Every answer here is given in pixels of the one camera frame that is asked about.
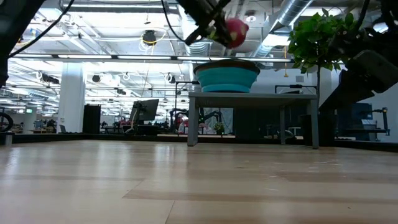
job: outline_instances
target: plant stem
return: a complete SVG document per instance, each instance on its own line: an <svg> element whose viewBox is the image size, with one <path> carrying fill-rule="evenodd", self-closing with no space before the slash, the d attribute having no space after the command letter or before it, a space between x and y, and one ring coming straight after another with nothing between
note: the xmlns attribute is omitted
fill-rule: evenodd
<svg viewBox="0 0 398 224"><path fill-rule="evenodd" d="M320 100L320 87L321 87L321 65L318 64L318 71L317 71L317 105L319 108L319 100Z"/></svg>

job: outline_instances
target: monitor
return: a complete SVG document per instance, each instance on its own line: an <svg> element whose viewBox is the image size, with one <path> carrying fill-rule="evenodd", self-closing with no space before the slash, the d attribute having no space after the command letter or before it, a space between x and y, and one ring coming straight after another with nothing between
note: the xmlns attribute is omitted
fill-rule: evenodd
<svg viewBox="0 0 398 224"><path fill-rule="evenodd" d="M140 111L139 115L136 114L135 121L153 121L156 117L157 107L159 105L159 99L157 100L146 100L146 101L135 101L132 106L130 121L132 121L134 114L137 110Z"/></svg>

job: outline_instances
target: light wood floor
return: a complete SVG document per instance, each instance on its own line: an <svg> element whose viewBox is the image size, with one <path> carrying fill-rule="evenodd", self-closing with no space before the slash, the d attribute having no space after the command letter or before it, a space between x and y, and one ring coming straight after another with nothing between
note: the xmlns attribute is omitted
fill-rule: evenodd
<svg viewBox="0 0 398 224"><path fill-rule="evenodd" d="M0 148L1 224L398 223L398 156L70 141Z"/></svg>

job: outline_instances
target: teal bowl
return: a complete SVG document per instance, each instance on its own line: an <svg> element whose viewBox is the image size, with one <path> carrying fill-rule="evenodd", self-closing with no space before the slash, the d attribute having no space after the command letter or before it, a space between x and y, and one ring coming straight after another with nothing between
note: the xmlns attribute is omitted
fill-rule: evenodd
<svg viewBox="0 0 398 224"><path fill-rule="evenodd" d="M199 65L193 72L203 92L249 93L260 69L246 60L226 59Z"/></svg>

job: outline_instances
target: white column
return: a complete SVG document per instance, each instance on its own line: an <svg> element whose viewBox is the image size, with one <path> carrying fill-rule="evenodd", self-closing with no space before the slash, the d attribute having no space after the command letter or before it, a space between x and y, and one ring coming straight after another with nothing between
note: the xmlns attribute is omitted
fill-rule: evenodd
<svg viewBox="0 0 398 224"><path fill-rule="evenodd" d="M37 119L37 107L26 107L24 114L24 134L33 134L31 130L35 129Z"/></svg>
<svg viewBox="0 0 398 224"><path fill-rule="evenodd" d="M67 132L80 133L82 131L85 93L86 75L83 71L83 63L63 63L58 133L60 125L64 125Z"/></svg>

